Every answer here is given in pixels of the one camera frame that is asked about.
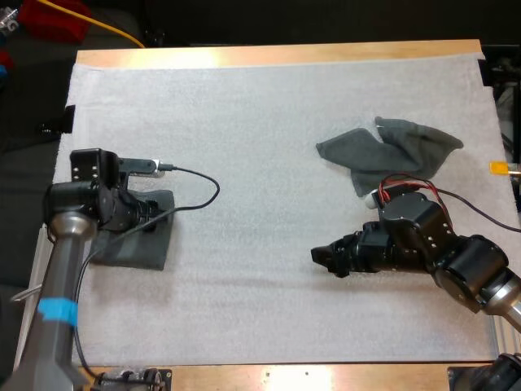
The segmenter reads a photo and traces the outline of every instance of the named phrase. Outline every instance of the gray cloth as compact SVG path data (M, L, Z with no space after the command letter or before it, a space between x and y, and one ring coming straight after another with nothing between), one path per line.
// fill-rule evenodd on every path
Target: gray cloth
M378 187L387 175L406 172L429 179L454 149L459 138L441 130L404 120L374 119L383 143L366 129L354 129L317 144L320 156L351 169L358 196Z

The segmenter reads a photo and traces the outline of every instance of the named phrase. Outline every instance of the orange object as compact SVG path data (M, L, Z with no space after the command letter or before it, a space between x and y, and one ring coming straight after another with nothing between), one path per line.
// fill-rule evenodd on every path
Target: orange object
M90 16L90 9L81 0L56 0L54 3ZM69 43L81 43L90 27L84 20L53 10L37 0L24 0L18 21L34 37Z

